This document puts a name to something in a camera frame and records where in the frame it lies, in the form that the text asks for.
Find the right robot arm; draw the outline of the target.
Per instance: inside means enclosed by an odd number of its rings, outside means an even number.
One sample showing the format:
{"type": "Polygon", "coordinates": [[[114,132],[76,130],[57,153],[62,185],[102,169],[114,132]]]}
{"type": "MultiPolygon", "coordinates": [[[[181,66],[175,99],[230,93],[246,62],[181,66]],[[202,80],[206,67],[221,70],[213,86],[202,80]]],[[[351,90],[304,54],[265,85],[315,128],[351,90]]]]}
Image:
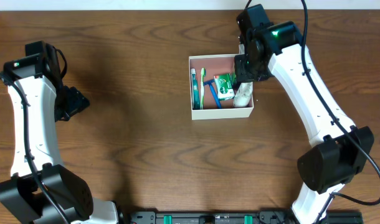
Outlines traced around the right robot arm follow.
{"type": "Polygon", "coordinates": [[[330,218],[327,209],[372,160],[372,131],[367,126],[358,128],[338,106],[293,22],[238,19],[237,23],[244,47],[234,61],[237,81],[244,84],[275,77],[299,114],[311,146],[297,160],[303,185],[285,222],[350,223],[349,215],[330,218]]]}

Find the red teal toothpaste tube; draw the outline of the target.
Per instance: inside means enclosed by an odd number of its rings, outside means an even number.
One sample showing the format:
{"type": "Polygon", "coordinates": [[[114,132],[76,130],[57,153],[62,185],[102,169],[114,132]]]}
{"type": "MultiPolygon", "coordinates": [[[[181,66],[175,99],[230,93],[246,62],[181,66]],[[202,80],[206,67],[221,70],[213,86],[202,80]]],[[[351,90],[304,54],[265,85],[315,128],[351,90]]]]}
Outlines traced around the red teal toothpaste tube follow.
{"type": "Polygon", "coordinates": [[[193,102],[193,108],[195,110],[200,109],[200,98],[199,98],[199,87],[197,82],[197,75],[196,75],[196,69],[192,68],[190,70],[191,77],[192,77],[192,102],[193,102]]]}

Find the green white toothbrush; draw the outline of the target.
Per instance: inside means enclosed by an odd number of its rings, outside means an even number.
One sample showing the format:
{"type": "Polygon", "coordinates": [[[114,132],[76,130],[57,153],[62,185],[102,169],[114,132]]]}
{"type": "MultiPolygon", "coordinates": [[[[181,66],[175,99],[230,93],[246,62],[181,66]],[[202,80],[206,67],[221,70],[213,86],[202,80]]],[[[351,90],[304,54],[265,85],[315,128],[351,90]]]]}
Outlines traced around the green white toothbrush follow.
{"type": "Polygon", "coordinates": [[[206,76],[206,69],[204,67],[201,68],[201,90],[200,90],[200,109],[203,110],[204,109],[204,93],[205,93],[205,89],[204,89],[204,79],[205,79],[205,76],[206,76]]]}

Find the green soap bar pack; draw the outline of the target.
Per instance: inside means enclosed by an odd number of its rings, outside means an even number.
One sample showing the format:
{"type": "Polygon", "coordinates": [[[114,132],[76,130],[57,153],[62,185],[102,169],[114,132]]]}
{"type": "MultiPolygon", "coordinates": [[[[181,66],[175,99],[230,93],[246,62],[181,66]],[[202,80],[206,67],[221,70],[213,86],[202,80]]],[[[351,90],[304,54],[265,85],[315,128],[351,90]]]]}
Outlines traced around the green soap bar pack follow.
{"type": "Polygon", "coordinates": [[[235,97],[233,82],[230,73],[215,75],[214,82],[217,88],[217,97],[219,100],[230,100],[235,97]]]}

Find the white leaf-print lotion tube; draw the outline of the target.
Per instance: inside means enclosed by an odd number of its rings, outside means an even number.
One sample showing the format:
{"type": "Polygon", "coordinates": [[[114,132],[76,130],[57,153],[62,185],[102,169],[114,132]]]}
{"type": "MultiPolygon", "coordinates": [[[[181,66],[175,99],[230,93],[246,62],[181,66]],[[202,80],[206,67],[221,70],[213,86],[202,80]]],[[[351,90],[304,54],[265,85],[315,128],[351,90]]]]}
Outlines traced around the white leaf-print lotion tube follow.
{"type": "Polygon", "coordinates": [[[245,108],[250,102],[251,96],[253,92],[253,83],[241,83],[239,89],[237,90],[233,105],[234,108],[245,108]]]}

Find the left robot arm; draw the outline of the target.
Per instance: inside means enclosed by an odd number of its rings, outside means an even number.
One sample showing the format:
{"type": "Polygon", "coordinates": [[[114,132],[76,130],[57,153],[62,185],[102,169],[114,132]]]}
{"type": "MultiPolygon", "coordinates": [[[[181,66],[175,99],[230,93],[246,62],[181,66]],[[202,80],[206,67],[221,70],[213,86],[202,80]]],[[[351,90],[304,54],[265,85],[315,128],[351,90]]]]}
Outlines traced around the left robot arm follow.
{"type": "Polygon", "coordinates": [[[56,59],[45,53],[4,65],[0,76],[13,104],[16,146],[0,202],[21,223],[118,223],[116,205],[94,198],[62,162],[55,129],[59,73],[56,59]]]}

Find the clear foam pump bottle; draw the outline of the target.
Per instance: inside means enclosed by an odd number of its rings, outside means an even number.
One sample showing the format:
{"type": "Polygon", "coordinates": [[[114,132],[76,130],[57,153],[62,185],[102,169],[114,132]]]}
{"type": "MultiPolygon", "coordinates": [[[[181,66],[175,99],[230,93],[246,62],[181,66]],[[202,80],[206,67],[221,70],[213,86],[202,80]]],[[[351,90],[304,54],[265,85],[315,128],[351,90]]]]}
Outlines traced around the clear foam pump bottle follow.
{"type": "Polygon", "coordinates": [[[245,54],[245,48],[243,44],[239,44],[239,55],[245,54]]]}

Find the blue disposable razor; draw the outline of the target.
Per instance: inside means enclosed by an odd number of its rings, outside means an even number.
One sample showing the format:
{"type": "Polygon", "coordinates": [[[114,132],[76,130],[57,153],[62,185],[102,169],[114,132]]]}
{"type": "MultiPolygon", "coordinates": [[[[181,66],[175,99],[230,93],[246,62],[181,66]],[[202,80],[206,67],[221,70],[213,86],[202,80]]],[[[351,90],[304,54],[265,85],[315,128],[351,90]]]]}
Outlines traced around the blue disposable razor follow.
{"type": "Polygon", "coordinates": [[[210,91],[212,93],[212,97],[213,97],[213,99],[214,99],[214,101],[216,103],[217,108],[221,109],[222,105],[221,105],[220,100],[219,100],[219,98],[217,96],[217,93],[216,93],[216,90],[214,88],[213,83],[214,83],[214,80],[204,81],[204,86],[208,86],[209,87],[209,89],[210,89],[210,91]]]}

